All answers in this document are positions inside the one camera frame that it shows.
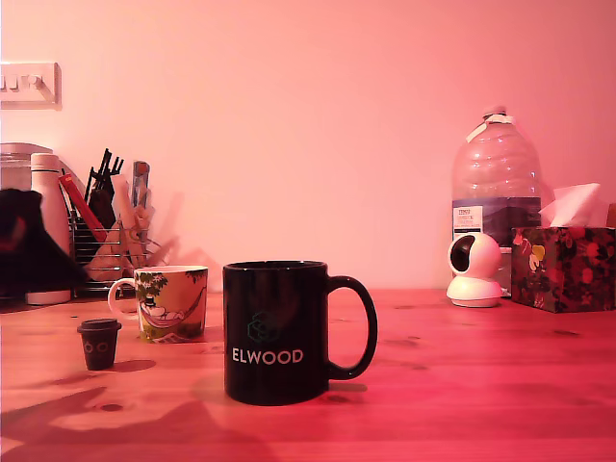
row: bottle label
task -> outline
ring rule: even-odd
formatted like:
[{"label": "bottle label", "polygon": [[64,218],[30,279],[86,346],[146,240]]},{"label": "bottle label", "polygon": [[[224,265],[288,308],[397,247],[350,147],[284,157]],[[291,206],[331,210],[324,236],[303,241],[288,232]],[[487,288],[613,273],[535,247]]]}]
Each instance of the bottle label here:
[{"label": "bottle label", "polygon": [[453,238],[465,233],[483,232],[483,207],[456,207],[453,202]]},{"label": "bottle label", "polygon": [[481,197],[453,201],[453,238],[485,233],[501,247],[513,245],[511,228],[541,226],[540,197]]}]

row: table surface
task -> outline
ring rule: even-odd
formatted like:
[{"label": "table surface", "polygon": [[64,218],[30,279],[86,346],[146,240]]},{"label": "table surface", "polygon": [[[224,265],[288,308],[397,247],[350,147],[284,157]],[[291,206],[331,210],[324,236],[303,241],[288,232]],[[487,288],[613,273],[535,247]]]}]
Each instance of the table surface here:
[{"label": "table surface", "polygon": [[[224,394],[221,295],[200,342],[147,344],[123,321],[103,372],[87,371],[76,328],[109,317],[104,301],[5,310],[2,461],[616,460],[616,313],[372,296],[368,370],[281,407]],[[351,365],[366,339],[359,299],[337,291],[329,312],[330,358]]]}]

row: tissue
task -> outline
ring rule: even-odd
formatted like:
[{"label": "tissue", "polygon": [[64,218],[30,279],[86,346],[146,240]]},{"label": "tissue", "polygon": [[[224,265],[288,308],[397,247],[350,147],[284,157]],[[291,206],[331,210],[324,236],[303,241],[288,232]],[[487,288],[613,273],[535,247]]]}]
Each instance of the tissue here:
[{"label": "tissue", "polygon": [[550,226],[605,226],[607,204],[599,200],[601,185],[589,183],[554,190],[555,201],[539,212]]}]

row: black mug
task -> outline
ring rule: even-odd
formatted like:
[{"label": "black mug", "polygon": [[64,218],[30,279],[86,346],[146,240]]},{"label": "black mug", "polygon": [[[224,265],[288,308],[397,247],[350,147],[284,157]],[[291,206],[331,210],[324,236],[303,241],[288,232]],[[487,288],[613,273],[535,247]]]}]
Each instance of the black mug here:
[{"label": "black mug", "polygon": [[[319,262],[246,262],[223,269],[224,388],[237,401],[291,404],[315,398],[329,379],[366,370],[376,350],[377,321],[366,288],[347,276],[327,275]],[[368,342],[351,368],[328,358],[327,297],[347,287],[368,315]]]}]

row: mug handle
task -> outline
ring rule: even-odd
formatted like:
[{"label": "mug handle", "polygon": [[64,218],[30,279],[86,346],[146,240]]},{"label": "mug handle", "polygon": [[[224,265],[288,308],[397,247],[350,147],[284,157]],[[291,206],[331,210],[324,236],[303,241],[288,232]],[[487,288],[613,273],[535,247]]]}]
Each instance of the mug handle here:
[{"label": "mug handle", "polygon": [[343,368],[329,361],[329,378],[335,380],[349,380],[350,378],[357,377],[366,370],[374,357],[374,352],[376,351],[376,336],[378,332],[378,322],[376,320],[374,302],[372,301],[372,298],[364,285],[352,277],[333,276],[328,280],[327,294],[329,295],[336,289],[341,289],[343,287],[355,291],[361,298],[362,303],[364,303],[366,316],[368,317],[368,342],[366,343],[366,349],[364,350],[364,354],[361,359],[351,368]]},{"label": "mug handle", "polygon": [[128,315],[120,310],[119,306],[117,306],[116,292],[122,284],[128,284],[137,289],[135,287],[135,279],[132,277],[123,277],[122,279],[118,279],[114,284],[112,284],[112,287],[109,289],[109,293],[107,295],[107,304],[109,305],[109,309],[120,318],[125,318],[126,320],[137,320],[139,318],[139,314]]}]

